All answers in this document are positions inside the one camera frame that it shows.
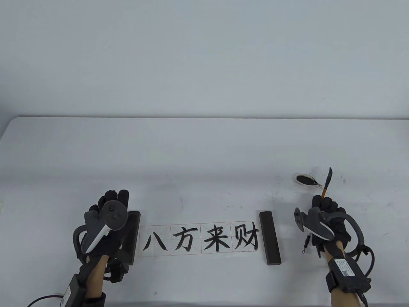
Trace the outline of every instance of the wrist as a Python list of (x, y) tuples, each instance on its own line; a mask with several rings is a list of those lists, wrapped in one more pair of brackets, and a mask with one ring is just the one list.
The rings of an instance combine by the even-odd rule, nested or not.
[[(344, 246), (342, 245), (342, 242), (341, 241), (336, 241), (335, 244), (336, 244), (337, 248), (339, 248), (341, 250), (342, 255), (345, 258), (345, 251), (344, 251)], [(325, 251), (325, 256), (327, 258), (327, 262), (329, 262), (333, 258), (333, 256), (327, 251), (327, 249), (325, 247), (324, 247), (324, 251)]]

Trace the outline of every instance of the black ink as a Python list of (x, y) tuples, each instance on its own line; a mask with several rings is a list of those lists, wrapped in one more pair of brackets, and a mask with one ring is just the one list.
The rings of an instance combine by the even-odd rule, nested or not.
[(319, 183), (314, 179), (310, 178), (304, 175), (298, 175), (295, 180), (297, 180), (299, 183), (302, 183), (304, 185), (319, 185)]
[(146, 245), (145, 245), (145, 247), (144, 247), (144, 249), (142, 251), (146, 250), (149, 247), (149, 244), (151, 243), (151, 239), (152, 239), (152, 236), (149, 236), (148, 242), (146, 243)]
[[(246, 247), (247, 245), (251, 244), (254, 247), (254, 250), (258, 250), (258, 240), (257, 240), (257, 235), (256, 233), (260, 230), (256, 229), (256, 226), (253, 223), (253, 229), (246, 231), (246, 225), (242, 224), (239, 226), (235, 226), (235, 230), (236, 230), (236, 239), (238, 240), (237, 246), (235, 249), (237, 249), (240, 245), (241, 242), (244, 241), (246, 243), (246, 245), (244, 245), (244, 247)], [(247, 237), (247, 235), (251, 234), (250, 238), (248, 238), (247, 240), (245, 238), (243, 238), (243, 235), (245, 237)]]
[(175, 250), (180, 249), (182, 247), (184, 239), (189, 237), (189, 244), (187, 245), (187, 247), (184, 246), (183, 248), (186, 250), (186, 252), (190, 252), (190, 249), (192, 248), (192, 243), (193, 243), (193, 236), (191, 234), (186, 235), (186, 233), (188, 233), (189, 231), (198, 230), (198, 229), (196, 227), (190, 228), (190, 229), (186, 229), (185, 227), (182, 227), (182, 229), (183, 231), (173, 235), (174, 237), (182, 236)]
[[(153, 235), (155, 236), (156, 241), (158, 242), (159, 246), (164, 251), (167, 251), (165, 244), (163, 244), (162, 240), (159, 238), (159, 236), (157, 235), (157, 233), (155, 231), (153, 231)], [(149, 238), (148, 238), (148, 242), (146, 243), (146, 245), (145, 245), (145, 247), (144, 247), (144, 249), (142, 251), (146, 250), (149, 247), (149, 244), (151, 243), (151, 240), (152, 240), (152, 236), (150, 235)]]
[(219, 252), (219, 244), (223, 245), (224, 247), (230, 248), (230, 246), (228, 246), (225, 242), (223, 242), (222, 240), (220, 240), (221, 238), (227, 238), (227, 236), (221, 236), (221, 234), (223, 233), (223, 227), (216, 227), (216, 225), (214, 225), (214, 228), (212, 230), (209, 230), (208, 233), (211, 234), (211, 238), (208, 238), (205, 240), (205, 242), (211, 242), (205, 249), (208, 249), (210, 247), (213, 246), (213, 244), (216, 243), (216, 252)]

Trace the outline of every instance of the black cable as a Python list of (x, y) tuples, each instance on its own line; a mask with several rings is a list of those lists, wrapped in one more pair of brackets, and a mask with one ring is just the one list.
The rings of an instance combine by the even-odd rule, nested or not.
[(368, 301), (366, 300), (365, 295), (361, 291), (357, 291), (357, 295), (360, 298), (361, 302), (364, 304), (364, 306), (368, 307)]
[(42, 296), (42, 297), (37, 298), (36, 300), (32, 301), (27, 307), (31, 307), (33, 304), (37, 303), (39, 300), (43, 300), (45, 298), (63, 298), (63, 297), (64, 296), (60, 295), (60, 294)]
[(369, 266), (368, 271), (365, 274), (365, 277), (368, 277), (368, 275), (372, 272), (373, 266), (375, 265), (375, 254), (373, 253), (373, 250), (370, 247), (366, 247), (371, 254), (371, 265)]

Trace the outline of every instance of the label sticker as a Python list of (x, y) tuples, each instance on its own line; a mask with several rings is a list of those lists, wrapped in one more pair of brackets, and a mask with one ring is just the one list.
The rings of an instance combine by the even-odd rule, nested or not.
[(68, 286), (67, 291), (65, 291), (64, 297), (61, 299), (60, 307), (65, 307), (65, 304), (67, 303), (70, 295), (71, 295), (71, 289)]
[(334, 261), (337, 264), (342, 275), (355, 276), (353, 270), (351, 269), (351, 267), (349, 266), (348, 262), (345, 259), (334, 259)]

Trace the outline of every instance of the ink stain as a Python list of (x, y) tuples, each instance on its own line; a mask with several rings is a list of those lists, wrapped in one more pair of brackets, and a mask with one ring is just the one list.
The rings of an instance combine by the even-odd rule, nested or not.
[(297, 180), (299, 183), (302, 183), (303, 185), (319, 185), (319, 183), (313, 177), (307, 177), (305, 175), (298, 175), (297, 177), (295, 177), (295, 180)]

